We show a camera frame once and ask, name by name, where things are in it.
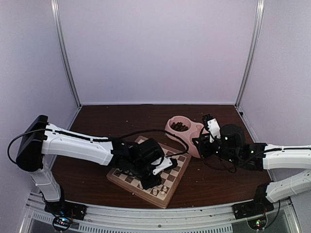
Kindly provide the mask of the pink double bowl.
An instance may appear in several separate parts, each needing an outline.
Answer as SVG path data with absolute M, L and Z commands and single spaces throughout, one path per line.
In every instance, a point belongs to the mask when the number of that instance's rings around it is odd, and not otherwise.
M 181 122 L 182 125 L 188 127 L 185 131 L 177 131 L 173 129 L 173 124 Z M 193 122 L 185 116 L 173 116 L 170 118 L 165 126 L 165 130 L 180 137 L 189 146 L 188 154 L 195 158 L 200 158 L 197 147 L 193 144 L 192 139 L 198 138 L 201 129 L 204 127 L 202 123 Z

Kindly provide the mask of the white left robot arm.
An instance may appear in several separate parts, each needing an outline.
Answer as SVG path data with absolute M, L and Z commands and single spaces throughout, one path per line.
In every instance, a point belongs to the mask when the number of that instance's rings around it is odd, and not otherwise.
M 47 116 L 39 115 L 21 136 L 16 163 L 30 173 L 45 200 L 60 216 L 70 211 L 70 205 L 63 200 L 60 185 L 45 165 L 44 156 L 49 154 L 87 160 L 128 172 L 140 180 L 145 190 L 160 185 L 160 172 L 172 164 L 153 139 L 139 144 L 122 138 L 75 133 L 50 124 Z

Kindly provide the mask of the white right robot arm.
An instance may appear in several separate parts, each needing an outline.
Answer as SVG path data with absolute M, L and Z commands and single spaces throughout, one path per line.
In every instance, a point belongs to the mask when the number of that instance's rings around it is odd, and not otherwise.
M 267 143 L 246 144 L 241 127 L 228 124 L 223 127 L 196 125 L 192 143 L 200 158 L 205 161 L 216 155 L 230 166 L 207 166 L 218 171 L 235 173 L 238 168 L 253 171 L 276 168 L 300 168 L 302 172 L 278 182 L 259 185 L 254 200 L 249 203 L 253 214 L 260 214 L 267 206 L 283 198 L 311 189 L 311 147 L 276 146 Z

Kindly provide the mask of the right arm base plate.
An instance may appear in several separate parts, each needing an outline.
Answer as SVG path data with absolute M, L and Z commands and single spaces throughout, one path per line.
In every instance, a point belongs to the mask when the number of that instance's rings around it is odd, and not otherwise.
M 274 205 L 270 202 L 248 201 L 234 204 L 232 206 L 235 219 L 249 218 L 257 215 L 263 215 L 266 212 L 274 210 Z

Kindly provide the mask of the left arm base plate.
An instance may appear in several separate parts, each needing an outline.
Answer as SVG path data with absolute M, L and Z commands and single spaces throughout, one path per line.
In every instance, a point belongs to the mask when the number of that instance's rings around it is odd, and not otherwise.
M 45 212 L 53 216 L 61 216 L 69 219 L 84 220 L 87 206 L 73 202 L 47 202 Z

